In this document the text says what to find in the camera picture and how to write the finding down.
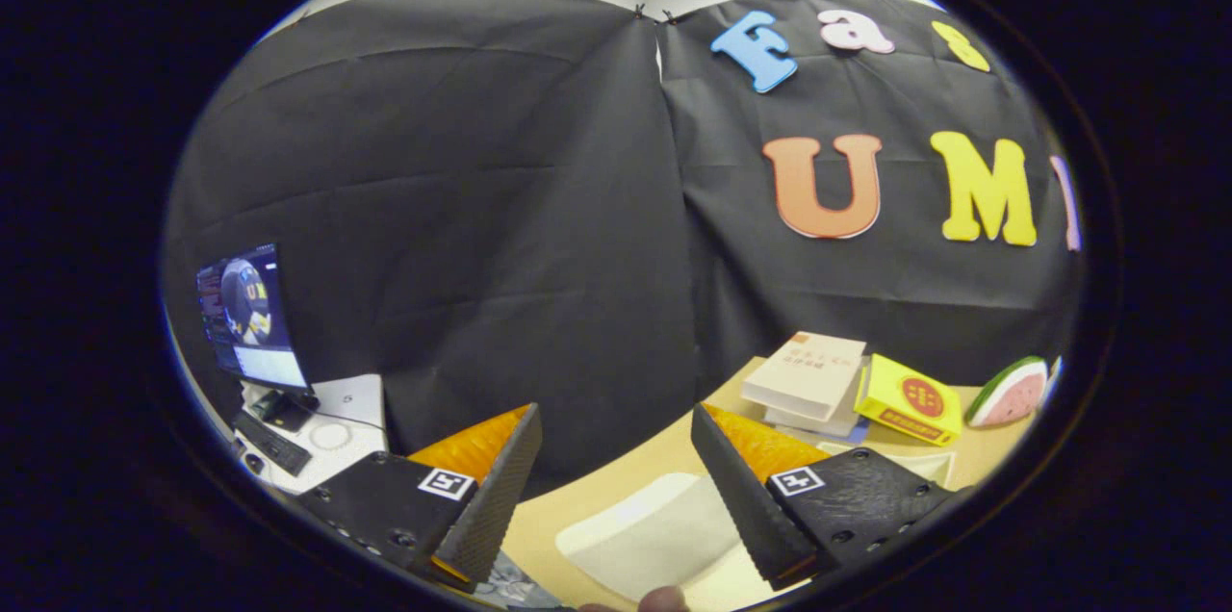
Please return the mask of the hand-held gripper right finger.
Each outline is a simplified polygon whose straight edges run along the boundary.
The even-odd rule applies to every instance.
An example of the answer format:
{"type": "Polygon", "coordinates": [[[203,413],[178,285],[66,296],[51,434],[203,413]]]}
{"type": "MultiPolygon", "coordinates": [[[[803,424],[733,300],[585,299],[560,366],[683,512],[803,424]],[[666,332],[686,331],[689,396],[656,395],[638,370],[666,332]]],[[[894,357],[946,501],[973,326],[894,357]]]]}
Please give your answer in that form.
{"type": "Polygon", "coordinates": [[[971,493],[947,490],[867,446],[827,453],[708,403],[692,409],[691,442],[775,591],[897,550],[971,493]]]}

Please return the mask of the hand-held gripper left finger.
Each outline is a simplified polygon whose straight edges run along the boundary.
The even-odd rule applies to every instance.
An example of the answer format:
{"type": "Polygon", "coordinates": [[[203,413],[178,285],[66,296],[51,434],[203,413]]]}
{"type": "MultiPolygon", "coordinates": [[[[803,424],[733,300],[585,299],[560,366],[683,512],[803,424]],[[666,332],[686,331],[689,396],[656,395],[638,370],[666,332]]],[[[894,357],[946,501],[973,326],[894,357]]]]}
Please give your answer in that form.
{"type": "Polygon", "coordinates": [[[296,502],[361,550],[471,594],[496,564],[542,441],[531,401],[408,457],[373,451],[296,502]]]}

